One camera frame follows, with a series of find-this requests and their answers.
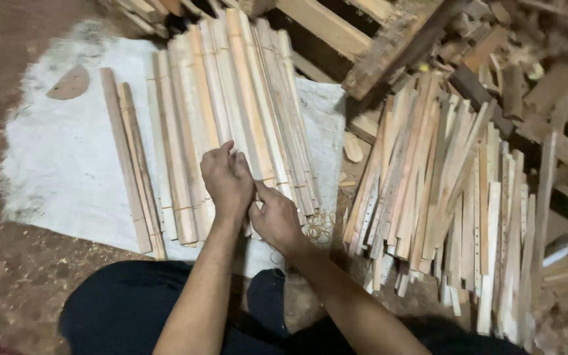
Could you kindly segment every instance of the bundle of wooden sticks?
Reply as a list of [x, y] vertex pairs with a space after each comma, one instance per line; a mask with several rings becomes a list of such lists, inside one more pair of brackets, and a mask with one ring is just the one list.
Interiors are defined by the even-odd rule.
[[429, 273], [456, 314], [471, 293], [480, 333], [490, 334], [494, 323], [499, 335], [517, 341], [517, 320], [529, 302], [519, 285], [529, 282], [527, 241], [536, 214], [524, 156], [510, 153], [490, 122], [496, 101], [471, 112], [470, 101], [443, 84], [437, 73], [426, 73], [390, 97], [344, 241], [351, 255], [374, 260], [372, 290], [386, 282], [397, 258], [400, 296]]
[[[147, 199], [152, 190], [144, 191], [146, 179], [150, 184], [145, 159], [137, 164], [139, 156], [133, 154], [130, 139], [130, 155], [118, 144], [124, 155], [127, 190], [134, 196], [131, 212], [142, 252], [150, 251], [153, 241], [155, 256], [163, 257], [164, 253], [156, 251], [163, 248], [160, 233], [182, 245], [207, 238], [215, 209], [201, 178], [200, 161], [205, 152], [229, 140], [245, 153], [254, 179], [277, 188], [296, 203], [302, 224], [306, 216], [314, 214], [320, 206], [317, 177], [286, 32], [272, 30], [263, 19], [253, 25], [244, 13], [227, 9], [218, 19], [191, 25], [188, 32], [169, 42], [167, 50], [153, 53], [147, 67], [160, 196]], [[112, 84], [105, 85], [105, 92], [110, 90], [107, 86], [115, 85], [112, 78], [107, 82]], [[117, 100], [109, 96], [107, 103]], [[133, 119], [137, 126], [134, 110], [122, 106], [121, 118], [128, 135], [127, 120]], [[116, 143], [123, 133], [119, 127], [114, 130]], [[141, 149], [138, 134], [134, 138], [134, 146]], [[129, 186], [126, 175], [133, 173], [137, 184]], [[137, 177], [144, 174], [138, 194]], [[143, 221], [139, 218], [142, 205]], [[259, 237], [250, 225], [245, 234]]]

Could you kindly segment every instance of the person's right hand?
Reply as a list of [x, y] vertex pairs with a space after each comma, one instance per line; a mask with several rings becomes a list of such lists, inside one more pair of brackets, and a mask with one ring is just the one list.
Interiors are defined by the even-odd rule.
[[280, 191], [268, 188], [264, 182], [255, 183], [264, 205], [260, 210], [253, 202], [248, 217], [260, 237], [288, 259], [294, 258], [305, 248], [312, 248], [310, 240], [304, 236], [299, 226], [295, 203]]

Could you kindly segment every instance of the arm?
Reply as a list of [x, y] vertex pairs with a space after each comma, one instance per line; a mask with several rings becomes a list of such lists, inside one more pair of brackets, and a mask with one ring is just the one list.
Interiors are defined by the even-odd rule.
[[233, 250], [251, 203], [254, 185], [240, 153], [230, 155], [233, 142], [205, 155], [201, 172], [216, 206], [216, 217], [194, 268], [165, 325], [154, 355], [219, 354], [223, 343]]
[[302, 273], [330, 317], [358, 354], [429, 354], [383, 305], [356, 284], [306, 238], [292, 201], [256, 182], [264, 201], [249, 208], [255, 230]]

